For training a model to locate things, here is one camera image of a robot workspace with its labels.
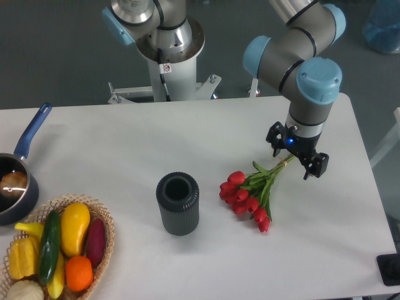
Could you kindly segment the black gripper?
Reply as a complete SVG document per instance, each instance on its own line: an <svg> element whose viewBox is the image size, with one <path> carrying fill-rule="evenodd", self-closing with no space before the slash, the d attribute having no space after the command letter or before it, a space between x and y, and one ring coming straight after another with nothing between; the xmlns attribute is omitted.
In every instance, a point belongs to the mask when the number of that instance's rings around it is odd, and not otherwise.
<svg viewBox="0 0 400 300"><path fill-rule="evenodd" d="M306 172L303 179L308 179L310 176L320 178L328 167L329 155L323 152L316 152L319 135L300 137L290 132L283 133L284 126L279 121L269 128L266 142L273 149L272 156L277 157L282 149L287 149L304 166Z"/></svg>

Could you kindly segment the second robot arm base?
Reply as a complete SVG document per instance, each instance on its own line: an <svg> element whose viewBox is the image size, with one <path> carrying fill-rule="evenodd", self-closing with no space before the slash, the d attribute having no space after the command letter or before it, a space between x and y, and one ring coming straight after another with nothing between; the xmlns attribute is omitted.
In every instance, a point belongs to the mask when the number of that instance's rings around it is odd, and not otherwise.
<svg viewBox="0 0 400 300"><path fill-rule="evenodd" d="M102 20L121 44L128 46L155 29L176 29L186 20L186 1L111 1Z"/></svg>

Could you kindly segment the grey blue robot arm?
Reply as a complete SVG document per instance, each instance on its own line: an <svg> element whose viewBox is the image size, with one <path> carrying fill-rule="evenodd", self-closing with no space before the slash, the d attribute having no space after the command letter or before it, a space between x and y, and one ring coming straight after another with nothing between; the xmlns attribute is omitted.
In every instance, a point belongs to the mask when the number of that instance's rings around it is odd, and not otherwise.
<svg viewBox="0 0 400 300"><path fill-rule="evenodd" d="M346 18L333 4L319 1L271 1L286 24L278 40L258 36L243 56L245 70L289 100L286 122L273 124L266 136L277 156L282 149L296 156L304 178L320 177L329 156L316 151L326 120L337 99L343 74L320 53L344 33Z"/></svg>

